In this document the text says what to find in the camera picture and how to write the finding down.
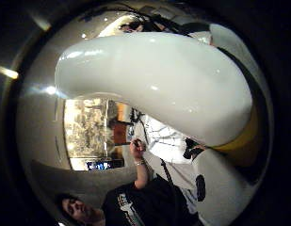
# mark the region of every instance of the man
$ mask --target man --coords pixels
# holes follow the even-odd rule
[[[177,203],[170,184],[157,176],[149,182],[149,172],[143,159],[146,147],[139,139],[130,143],[135,159],[137,179],[128,185],[109,191],[101,209],[85,205],[74,197],[59,197],[59,205],[66,215],[84,225],[193,225],[197,214],[189,214],[186,199],[178,187],[174,188]]]
[[[159,31],[169,32],[168,29],[160,23],[154,23],[154,26]],[[154,31],[154,27],[153,24],[144,23],[140,20],[134,20],[133,22],[120,25],[119,30],[124,33],[151,32]]]

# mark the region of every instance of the white curved sculpture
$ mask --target white curved sculpture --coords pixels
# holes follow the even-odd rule
[[[167,33],[133,33],[68,48],[56,69],[69,98],[106,97],[217,146],[236,138],[251,113],[242,72],[217,48]]]

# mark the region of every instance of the white glossy surface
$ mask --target white glossy surface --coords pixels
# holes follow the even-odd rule
[[[213,43],[217,47],[227,50],[229,53],[238,58],[251,73],[253,79],[264,93],[267,104],[268,126],[269,126],[269,154],[267,162],[269,161],[272,152],[272,143],[274,138],[274,116],[273,104],[270,98],[270,91],[267,81],[257,62],[251,55],[250,50],[246,44],[241,40],[232,30],[219,25],[210,24],[210,30],[213,36]]]
[[[229,225],[249,203],[252,188],[220,153],[213,150],[199,154],[192,165],[205,181],[205,198],[197,204],[199,214],[207,225]]]
[[[56,85],[71,98],[124,101],[210,146],[237,137],[251,112],[251,93],[235,64],[215,47],[174,34],[80,42],[60,57]]]

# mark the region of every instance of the cable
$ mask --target cable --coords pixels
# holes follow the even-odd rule
[[[127,7],[127,8],[129,8],[129,9],[131,9],[131,10],[133,10],[136,14],[138,14],[141,18],[142,18],[142,20],[144,21],[144,23],[146,24],[146,23],[148,23],[147,21],[146,21],[146,19],[144,18],[144,14],[143,13],[140,13],[138,10],[136,10],[135,8],[132,8],[132,7],[130,7],[130,6],[128,6],[128,5],[126,5],[126,4],[124,4],[124,3],[116,3],[117,5],[121,5],[121,6],[125,6],[125,7]],[[148,23],[148,25],[151,27],[151,28],[153,28],[155,31],[159,31],[159,32],[161,32],[162,30],[154,23],[154,21],[153,21],[153,19],[152,19],[152,17],[151,16],[149,16],[149,15],[147,15],[147,14],[145,14],[148,18],[149,18],[149,23]]]
[[[173,226],[177,226],[178,213],[179,213],[178,196],[177,196],[177,193],[175,192],[175,186],[174,186],[174,183],[173,183],[172,178],[170,176],[170,173],[169,173],[169,171],[168,171],[168,169],[166,167],[166,163],[162,158],[160,158],[160,159],[161,159],[161,162],[162,162],[161,166],[164,168],[164,172],[165,172],[165,174],[167,176],[167,180],[168,180],[168,182],[170,184],[170,188],[171,188],[171,191],[172,191],[173,197],[174,197],[174,217],[173,217],[172,225]]]

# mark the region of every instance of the screen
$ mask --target screen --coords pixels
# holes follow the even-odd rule
[[[88,170],[108,170],[113,168],[120,168],[124,166],[122,159],[114,160],[99,160],[87,162]]]

